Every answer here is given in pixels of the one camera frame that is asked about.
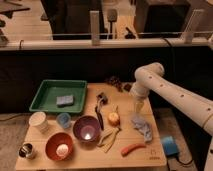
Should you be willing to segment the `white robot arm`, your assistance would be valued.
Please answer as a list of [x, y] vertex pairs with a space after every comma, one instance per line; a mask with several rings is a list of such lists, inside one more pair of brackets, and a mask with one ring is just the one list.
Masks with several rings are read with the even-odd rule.
[[143, 101], [154, 91], [179, 109], [211, 136], [204, 171], [213, 171], [213, 101], [175, 85], [163, 78], [164, 67], [154, 62], [135, 70], [131, 95]]

